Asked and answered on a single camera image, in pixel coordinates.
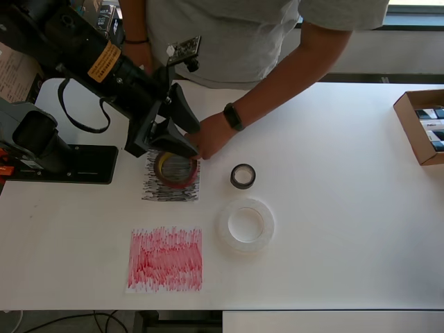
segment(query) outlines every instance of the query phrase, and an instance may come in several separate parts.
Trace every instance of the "person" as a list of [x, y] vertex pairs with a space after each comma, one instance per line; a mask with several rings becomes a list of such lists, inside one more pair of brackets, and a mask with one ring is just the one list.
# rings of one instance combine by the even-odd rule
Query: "person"
[[[188, 138], [208, 159], [239, 130], [321, 79], [355, 30], [382, 25], [389, 0], [120, 0], [123, 52], [148, 73], [168, 44], [202, 36], [200, 68], [176, 72], [212, 88], [251, 89]], [[299, 46], [278, 65], [285, 35], [303, 18]]]

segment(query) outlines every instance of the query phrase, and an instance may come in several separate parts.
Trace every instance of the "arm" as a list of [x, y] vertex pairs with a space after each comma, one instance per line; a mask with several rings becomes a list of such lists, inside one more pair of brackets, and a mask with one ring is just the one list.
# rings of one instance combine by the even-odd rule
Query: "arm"
[[[119, 0], [122, 10], [123, 28], [126, 39], [130, 41], [146, 40], [146, 0]], [[124, 44], [123, 53], [128, 56], [137, 66], [143, 65], [144, 69], [151, 74], [153, 70], [153, 59], [148, 42], [143, 44]]]
[[262, 82], [234, 103], [248, 126], [320, 80], [338, 60], [352, 35], [304, 22], [300, 45]]
[[[313, 24], [302, 24], [300, 45], [264, 80], [234, 102], [246, 127], [306, 90], [322, 78], [338, 60], [352, 35]], [[236, 134], [223, 113], [204, 119], [200, 132], [190, 135], [204, 159], [217, 153]]]

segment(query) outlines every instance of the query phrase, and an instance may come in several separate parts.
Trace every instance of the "gray t-shirt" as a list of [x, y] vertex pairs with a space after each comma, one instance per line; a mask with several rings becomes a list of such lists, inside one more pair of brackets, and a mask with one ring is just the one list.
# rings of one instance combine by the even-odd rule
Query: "gray t-shirt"
[[153, 55], [166, 64], [168, 44], [202, 36], [200, 68], [176, 72], [207, 87], [250, 89], [276, 66], [285, 35], [304, 20], [323, 28], [382, 25], [389, 0], [147, 0]]

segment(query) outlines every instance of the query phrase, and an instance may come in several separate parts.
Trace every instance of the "black tape roll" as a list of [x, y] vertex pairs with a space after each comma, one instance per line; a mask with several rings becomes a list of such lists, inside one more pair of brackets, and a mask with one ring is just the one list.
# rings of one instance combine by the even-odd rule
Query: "black tape roll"
[[[241, 170], [246, 170], [251, 175], [251, 179], [248, 182], [239, 182], [236, 179], [236, 173]], [[256, 171], [249, 164], [239, 164], [235, 166], [234, 169], [231, 171], [230, 181], [233, 184], [233, 186], [238, 189], [249, 189], [250, 187], [252, 187], [255, 180], [256, 180]]]

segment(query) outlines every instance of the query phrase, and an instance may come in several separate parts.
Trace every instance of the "white wall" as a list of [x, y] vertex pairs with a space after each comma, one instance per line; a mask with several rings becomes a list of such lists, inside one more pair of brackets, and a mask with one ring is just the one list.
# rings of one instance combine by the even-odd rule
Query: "white wall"
[[[300, 41], [288, 34], [281, 58]], [[332, 73], [444, 74], [444, 32], [357, 31]]]

